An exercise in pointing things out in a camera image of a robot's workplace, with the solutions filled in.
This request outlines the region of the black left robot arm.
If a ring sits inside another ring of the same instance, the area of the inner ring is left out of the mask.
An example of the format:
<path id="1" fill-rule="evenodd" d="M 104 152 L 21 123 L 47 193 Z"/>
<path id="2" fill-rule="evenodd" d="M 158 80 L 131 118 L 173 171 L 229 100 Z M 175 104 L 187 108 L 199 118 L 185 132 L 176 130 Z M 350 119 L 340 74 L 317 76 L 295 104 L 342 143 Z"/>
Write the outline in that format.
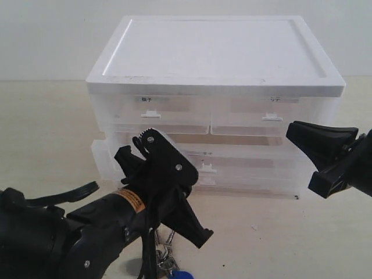
<path id="1" fill-rule="evenodd" d="M 187 196 L 196 168 L 179 152 L 129 146 L 116 154 L 128 171 L 124 187 L 70 213 L 59 199 L 26 199 L 1 191 L 2 278 L 102 278 L 125 247 L 142 240 L 140 277 L 155 278 L 155 230 L 164 224 L 201 247 L 212 231 L 203 228 Z"/>

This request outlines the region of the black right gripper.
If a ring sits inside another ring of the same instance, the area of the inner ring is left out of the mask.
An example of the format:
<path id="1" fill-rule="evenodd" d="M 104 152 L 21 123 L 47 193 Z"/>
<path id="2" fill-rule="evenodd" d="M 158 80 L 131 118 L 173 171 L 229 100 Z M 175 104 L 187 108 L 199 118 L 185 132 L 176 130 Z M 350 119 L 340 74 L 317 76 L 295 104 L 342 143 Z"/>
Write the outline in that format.
<path id="1" fill-rule="evenodd" d="M 289 124 L 286 138 L 314 164 L 308 189 L 324 199 L 355 188 L 371 196 L 371 130 L 358 138 L 356 127 Z"/>

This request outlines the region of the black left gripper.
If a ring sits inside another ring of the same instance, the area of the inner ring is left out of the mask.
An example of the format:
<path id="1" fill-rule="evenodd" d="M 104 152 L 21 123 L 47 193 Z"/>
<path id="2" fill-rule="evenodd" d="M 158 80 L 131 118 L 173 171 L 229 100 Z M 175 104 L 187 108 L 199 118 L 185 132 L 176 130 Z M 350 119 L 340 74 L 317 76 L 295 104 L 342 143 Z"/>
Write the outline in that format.
<path id="1" fill-rule="evenodd" d="M 214 234 L 199 222 L 187 201 L 190 195 L 155 167 L 149 159 L 132 154 L 131 146 L 120 147 L 114 156 L 125 177 L 120 192 L 134 198 L 138 213 L 124 226 L 130 233 L 144 233 L 164 224 L 200 249 Z"/>

